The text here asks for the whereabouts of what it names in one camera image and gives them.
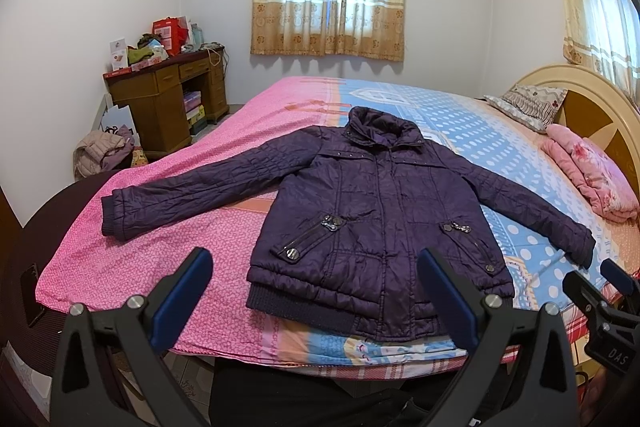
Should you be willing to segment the purple quilted jacket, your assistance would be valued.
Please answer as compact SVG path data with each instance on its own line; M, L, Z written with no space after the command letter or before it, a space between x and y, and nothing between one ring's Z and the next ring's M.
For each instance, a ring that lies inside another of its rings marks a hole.
M250 257L247 306L380 343L444 332L416 262L434 249L479 291L514 286L485 218L492 209L589 268L585 225L432 140L412 121L354 107L343 127L311 126L179 176L118 188L102 232L121 242L278 191Z

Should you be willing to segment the beige clothes pile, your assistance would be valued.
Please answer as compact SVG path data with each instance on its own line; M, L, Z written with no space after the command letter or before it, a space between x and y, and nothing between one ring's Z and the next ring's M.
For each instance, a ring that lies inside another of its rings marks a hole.
M127 168L134 153L134 135L126 126L93 130L76 145L73 174L76 181L101 172Z

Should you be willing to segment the dark wooden footboard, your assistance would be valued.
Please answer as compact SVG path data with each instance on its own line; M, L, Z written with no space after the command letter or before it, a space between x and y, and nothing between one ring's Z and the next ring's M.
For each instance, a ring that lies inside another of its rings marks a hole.
M1 277L1 335L32 369L52 375L65 314L45 309L34 326L26 322L20 276L31 265L42 272L70 226L99 189L114 176L100 173L64 188L30 218L10 251Z

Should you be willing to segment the pink folded quilt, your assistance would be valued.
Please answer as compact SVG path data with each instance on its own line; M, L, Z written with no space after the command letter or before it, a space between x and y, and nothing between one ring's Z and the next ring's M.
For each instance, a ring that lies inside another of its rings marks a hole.
M638 197L600 147L560 124L549 124L546 135L540 149L558 165L596 215L617 223L639 217Z

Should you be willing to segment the cream wooden headboard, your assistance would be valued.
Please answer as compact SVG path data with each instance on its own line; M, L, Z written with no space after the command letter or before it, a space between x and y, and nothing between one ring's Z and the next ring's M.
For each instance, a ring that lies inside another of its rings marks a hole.
M565 89L555 122L600 147L639 195L639 113L620 89L590 69L570 64L538 68L516 85Z

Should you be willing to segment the grey patterned pillow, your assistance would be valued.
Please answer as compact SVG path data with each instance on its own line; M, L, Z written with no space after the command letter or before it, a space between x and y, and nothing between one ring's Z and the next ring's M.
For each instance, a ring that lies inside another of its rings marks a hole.
M501 96L485 95L491 107L533 132L545 134L553 124L568 91L562 88L518 84Z

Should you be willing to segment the beige side window curtain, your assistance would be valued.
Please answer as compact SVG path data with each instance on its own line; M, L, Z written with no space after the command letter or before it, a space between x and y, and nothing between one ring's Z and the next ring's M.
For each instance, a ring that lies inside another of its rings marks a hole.
M639 14L631 0L563 0L567 62L597 72L639 103Z

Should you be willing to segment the brown wooden desk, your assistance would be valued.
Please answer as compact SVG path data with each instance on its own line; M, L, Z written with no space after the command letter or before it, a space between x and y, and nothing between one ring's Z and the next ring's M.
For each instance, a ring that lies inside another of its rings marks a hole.
M107 92L118 106L130 108L142 150L150 161L182 150L192 143L184 98L196 92L206 124L229 113L226 97L226 48L214 43L201 51L105 74Z

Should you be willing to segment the white greeting card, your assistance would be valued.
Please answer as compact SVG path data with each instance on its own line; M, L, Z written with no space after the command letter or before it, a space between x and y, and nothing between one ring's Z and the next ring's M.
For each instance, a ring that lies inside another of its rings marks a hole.
M110 42L111 70L117 72L126 69L128 64L128 46L125 38L119 38Z

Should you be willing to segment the red gift box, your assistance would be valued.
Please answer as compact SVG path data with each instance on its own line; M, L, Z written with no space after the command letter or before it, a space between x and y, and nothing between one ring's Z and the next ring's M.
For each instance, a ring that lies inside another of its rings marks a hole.
M189 29L184 17L166 17L154 20L152 34L160 39L169 56L181 53L181 48L189 40Z

